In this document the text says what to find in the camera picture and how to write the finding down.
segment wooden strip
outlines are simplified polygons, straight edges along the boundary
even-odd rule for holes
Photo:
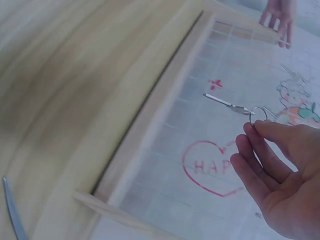
[[[75,192],[73,197],[86,205],[87,207],[95,210],[97,213],[107,216],[108,218],[125,225],[126,227],[135,229],[142,232],[148,237],[155,240],[183,240],[184,238],[174,236],[165,232],[155,226],[149,225],[126,213],[125,211],[113,207],[97,199],[96,197],[82,192]]]
[[[141,164],[137,157],[140,147],[152,141],[159,127],[157,119],[161,119],[170,110],[170,104],[181,89],[185,76],[213,24],[214,14],[210,11],[204,12],[159,79],[94,193],[103,202],[113,206],[121,202]]]

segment key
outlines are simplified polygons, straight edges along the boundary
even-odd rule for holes
[[[249,109],[243,107],[243,106],[237,106],[237,105],[234,105],[230,102],[227,102],[227,101],[224,101],[220,98],[217,98],[215,96],[212,96],[208,93],[204,93],[203,96],[205,96],[206,98],[208,99],[211,99],[213,101],[216,101],[220,104],[223,104],[225,105],[226,107],[230,108],[232,111],[238,113],[238,114],[244,114],[244,115],[256,115],[253,111],[250,111]]]

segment grid pattern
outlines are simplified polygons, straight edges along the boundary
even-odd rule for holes
[[[304,118],[294,120],[317,126],[320,59],[303,47],[279,49],[275,41],[215,23],[157,137],[140,149],[143,164],[120,208],[187,240],[283,239],[266,225],[228,162],[248,116],[202,96],[210,93],[249,109],[266,106],[279,122],[292,121],[297,113],[283,112],[295,107]],[[291,78],[281,64],[305,81]],[[293,100],[301,94],[297,86],[308,93],[303,106]]]

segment wooden board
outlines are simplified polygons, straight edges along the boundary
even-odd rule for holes
[[[93,190],[201,0],[5,0],[0,175],[30,239],[86,239]],[[0,187],[0,239],[15,239]]]

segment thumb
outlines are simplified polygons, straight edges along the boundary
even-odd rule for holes
[[[261,137],[282,147],[288,147],[294,131],[293,126],[261,120],[255,121],[254,128]]]

